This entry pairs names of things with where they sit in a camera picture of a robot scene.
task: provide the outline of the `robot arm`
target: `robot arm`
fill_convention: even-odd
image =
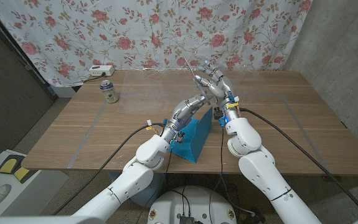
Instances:
[[[207,98],[200,94],[180,102],[174,108],[162,135],[154,135],[143,143],[137,149],[136,156],[125,165],[122,174],[73,216],[97,217],[105,222],[125,200],[144,190],[153,179],[153,170],[162,165],[162,153],[167,152],[173,137],[190,122],[192,115],[206,102]]]
[[[221,119],[227,134],[233,136],[227,141],[227,146],[234,156],[240,158],[241,173],[266,195],[285,224],[321,223],[278,172],[273,155],[261,144],[257,131],[237,113],[239,97],[233,97],[230,80],[208,61],[200,70],[216,82],[210,85],[208,83],[212,81],[196,78],[214,94],[216,104],[223,111]],[[222,90],[223,97],[220,93],[215,94],[218,93],[216,87]]]

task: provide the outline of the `wooden table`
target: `wooden table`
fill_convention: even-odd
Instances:
[[[225,72],[240,97],[240,106],[259,113],[276,124],[336,175],[358,175],[358,141],[341,123],[299,72]],[[116,71],[112,77],[120,99],[108,104],[100,82],[88,82],[55,119],[22,165],[28,169],[96,170],[134,130],[169,118],[173,108],[199,90],[189,71]],[[194,115],[200,119],[210,108]],[[251,114],[242,114],[260,133],[263,145],[274,155],[282,174],[322,174],[305,155],[275,129]],[[121,171],[138,146],[153,131],[140,131],[105,167]],[[172,155],[168,172],[219,173],[222,128],[212,120],[212,129],[196,164]],[[239,174],[238,158],[227,148],[224,136],[223,170]],[[165,172],[169,153],[157,172]]]

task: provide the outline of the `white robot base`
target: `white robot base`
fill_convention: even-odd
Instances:
[[[168,191],[160,196],[151,206],[148,213],[148,224],[155,223],[179,223],[183,214],[189,216],[189,206],[185,195],[190,204],[191,217],[194,221],[201,223],[210,223],[212,217],[213,223],[236,224],[237,220],[231,204],[221,195],[213,192],[210,197],[210,217],[209,217],[209,196],[212,190],[200,186],[185,186]]]

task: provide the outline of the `power strip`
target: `power strip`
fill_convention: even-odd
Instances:
[[[103,72],[105,72],[105,76],[112,76],[115,69],[112,65],[93,65],[89,72],[92,76],[101,76]]]

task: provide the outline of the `wire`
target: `wire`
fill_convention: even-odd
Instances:
[[[183,201],[183,216],[185,216],[186,214],[184,213],[184,189],[186,189],[186,185],[184,185],[183,187],[183,192],[181,193],[181,200]]]
[[[358,199],[356,199],[347,189],[345,189],[345,187],[342,186],[341,183],[339,183],[339,181],[327,169],[325,169],[315,158],[313,158],[313,156],[311,156],[308,152],[306,152],[300,145],[298,145],[294,140],[292,140],[279,127],[275,126],[273,123],[271,123],[270,121],[268,121],[264,117],[260,116],[259,114],[255,113],[255,112],[253,112],[251,110],[248,110],[246,108],[240,108],[240,111],[251,113],[251,114],[255,115],[256,117],[260,118],[261,120],[263,120],[264,122],[268,123],[271,127],[275,128],[286,139],[288,139],[294,146],[296,146],[301,152],[303,152],[303,154],[305,154],[311,161],[313,161],[322,171],[324,171],[335,182],[335,184],[338,185],[338,187],[340,189],[342,189],[343,192],[345,192],[345,194],[347,196],[349,196],[349,198],[351,198],[352,201],[358,206]]]
[[[103,78],[105,75],[106,75],[106,73],[103,72],[99,77],[92,78],[92,79],[89,79],[89,80],[85,80],[85,81],[83,81],[83,83],[89,82],[89,81],[94,81],[94,80],[97,80],[97,79],[101,79],[101,78]]]
[[[234,203],[230,200],[230,196],[228,196],[228,191],[227,191],[226,183],[224,182],[224,179],[223,179],[223,175],[220,175],[220,178],[222,178],[222,182],[223,182],[224,188],[226,189],[226,194],[227,194],[228,202],[230,202],[231,205],[233,205],[235,208],[237,208],[237,209],[239,209],[239,210],[241,210],[241,211],[243,211],[243,212],[247,212],[247,213],[251,213],[252,215],[256,215],[255,212],[252,212],[252,211],[243,209],[243,208],[237,206],[236,204],[234,204]]]
[[[219,186],[220,180],[222,179],[221,177],[222,177],[222,174],[223,174],[223,141],[224,141],[224,128],[222,127],[222,144],[220,145],[220,178],[219,178],[219,181],[217,182],[215,188],[213,189],[213,191],[209,195],[209,218],[210,218],[210,224],[213,224],[212,217],[210,216],[210,198],[211,198],[212,194],[215,192],[217,186]]]
[[[188,204],[188,206],[189,206],[189,217],[191,216],[191,209],[190,209],[190,202],[189,202],[189,200],[187,199],[187,197],[184,195],[184,194],[182,194],[182,193],[180,193],[180,192],[177,192],[177,191],[175,191],[175,190],[170,190],[171,192],[175,192],[175,193],[178,193],[179,195],[182,195],[186,200],[187,200],[187,204]]]
[[[166,167],[166,171],[165,171],[165,174],[164,174],[164,178],[161,180],[161,183],[159,183],[158,188],[157,188],[156,191],[152,194],[152,196],[148,199],[148,201],[146,202],[146,205],[145,205],[145,206],[143,207],[143,209],[141,210],[140,215],[137,217],[136,224],[139,223],[141,214],[143,214],[143,211],[144,211],[144,209],[146,208],[148,202],[152,199],[152,197],[156,194],[156,192],[158,192],[158,190],[161,188],[161,186],[162,186],[162,184],[163,184],[163,182],[164,182],[164,180],[165,180],[165,176],[166,176],[166,174],[167,174],[167,170],[168,170],[168,168],[169,168],[169,164],[171,163],[172,151],[171,151],[171,153],[170,153],[170,155],[169,155],[169,161],[167,162],[167,167]]]
[[[164,125],[162,123],[154,123],[154,125],[159,125],[161,127],[164,127]],[[115,152],[104,162],[104,164],[93,174],[93,176],[86,182],[86,184],[84,184],[79,190],[77,190],[67,201],[64,202],[64,204],[62,204],[58,209],[56,209],[56,211],[53,213],[53,215],[58,214],[61,209],[63,209],[65,206],[67,206],[72,199],[74,199],[96,176],[97,174],[99,174],[101,172],[101,170],[110,162],[110,160],[112,159],[112,157],[115,156],[115,154],[123,147],[123,145],[125,145],[125,143],[132,137],[134,136],[134,134],[136,134],[137,132],[143,130],[144,128],[147,128],[148,125],[144,125],[143,127],[135,130],[133,133],[131,133],[124,141],[123,143],[115,150]]]

